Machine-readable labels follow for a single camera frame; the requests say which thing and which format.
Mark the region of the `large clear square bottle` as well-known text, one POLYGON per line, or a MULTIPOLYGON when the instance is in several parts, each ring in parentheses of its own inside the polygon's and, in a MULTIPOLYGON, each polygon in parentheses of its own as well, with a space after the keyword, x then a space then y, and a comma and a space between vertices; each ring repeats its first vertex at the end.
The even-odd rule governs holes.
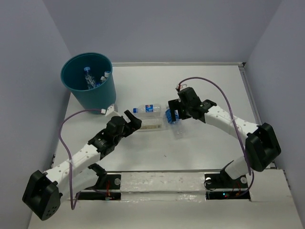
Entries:
POLYGON ((160 113, 138 113, 134 115, 142 121, 141 131, 163 130, 164 121, 160 113))

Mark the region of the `blue cap Pepsi bottle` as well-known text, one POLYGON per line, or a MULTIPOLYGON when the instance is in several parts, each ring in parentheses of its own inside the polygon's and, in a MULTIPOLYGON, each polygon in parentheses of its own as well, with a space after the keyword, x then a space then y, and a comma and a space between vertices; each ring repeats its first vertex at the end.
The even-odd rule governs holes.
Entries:
POLYGON ((134 114, 142 114, 142 113, 157 113, 162 110, 160 104, 142 104, 139 107, 133 108, 134 114))

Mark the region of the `blue label white cap bottle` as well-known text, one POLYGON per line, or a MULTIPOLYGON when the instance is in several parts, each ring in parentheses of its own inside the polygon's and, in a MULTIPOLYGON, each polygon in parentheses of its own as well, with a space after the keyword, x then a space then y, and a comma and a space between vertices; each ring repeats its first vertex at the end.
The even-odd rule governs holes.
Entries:
POLYGON ((103 84, 104 82, 107 81, 107 79, 112 76, 112 72, 111 71, 105 71, 104 74, 100 77, 97 78, 96 80, 96 86, 100 86, 101 84, 103 84))

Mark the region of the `crushed bluish blue cap bottle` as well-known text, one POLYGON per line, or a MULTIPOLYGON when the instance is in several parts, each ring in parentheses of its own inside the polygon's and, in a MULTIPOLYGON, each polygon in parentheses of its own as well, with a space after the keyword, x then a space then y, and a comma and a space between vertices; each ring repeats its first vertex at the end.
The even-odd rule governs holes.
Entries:
POLYGON ((94 76, 92 75, 90 67, 85 67, 84 68, 84 75, 85 75, 85 80, 87 82, 88 89, 95 88, 96 87, 96 81, 95 81, 94 76))

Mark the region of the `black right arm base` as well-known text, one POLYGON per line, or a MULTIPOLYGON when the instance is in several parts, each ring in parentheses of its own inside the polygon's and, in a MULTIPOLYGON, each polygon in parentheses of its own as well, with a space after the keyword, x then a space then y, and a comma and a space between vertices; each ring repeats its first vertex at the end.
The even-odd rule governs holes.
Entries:
POLYGON ((219 173, 208 173, 204 175, 203 185, 206 190, 206 200, 225 199, 247 199, 251 200, 246 175, 232 179, 225 169, 227 164, 219 173))

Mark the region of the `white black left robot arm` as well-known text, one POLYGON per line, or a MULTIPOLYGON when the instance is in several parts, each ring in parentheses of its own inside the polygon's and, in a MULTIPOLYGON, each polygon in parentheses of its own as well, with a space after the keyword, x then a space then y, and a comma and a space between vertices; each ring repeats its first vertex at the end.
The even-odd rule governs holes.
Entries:
POLYGON ((106 127, 88 141, 75 155, 49 170, 31 174, 22 201, 44 221, 59 209, 61 202, 73 199, 73 193, 88 188, 101 188, 107 172, 97 163, 114 151, 122 138, 142 126, 141 119, 126 110, 123 116, 114 115, 106 127))

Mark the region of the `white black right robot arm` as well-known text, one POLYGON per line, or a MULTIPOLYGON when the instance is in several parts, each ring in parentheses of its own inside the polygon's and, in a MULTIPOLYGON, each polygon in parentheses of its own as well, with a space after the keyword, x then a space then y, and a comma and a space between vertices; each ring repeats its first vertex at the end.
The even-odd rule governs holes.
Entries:
POLYGON ((239 177, 251 171, 262 172, 280 154, 281 148, 273 127, 247 122, 226 112, 211 100, 202 101, 193 88, 178 92, 178 98, 168 102, 172 121, 193 118, 212 125, 235 137, 243 146, 243 156, 227 164, 217 181, 224 187, 232 186, 239 177))

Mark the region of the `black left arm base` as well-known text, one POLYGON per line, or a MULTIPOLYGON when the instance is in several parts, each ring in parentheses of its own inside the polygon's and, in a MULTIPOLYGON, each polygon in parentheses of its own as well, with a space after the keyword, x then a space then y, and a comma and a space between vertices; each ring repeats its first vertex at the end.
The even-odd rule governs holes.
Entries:
POLYGON ((98 164, 88 167, 97 177, 94 186, 89 186, 81 191, 78 200, 121 200, 121 175, 108 174, 107 171, 98 164))

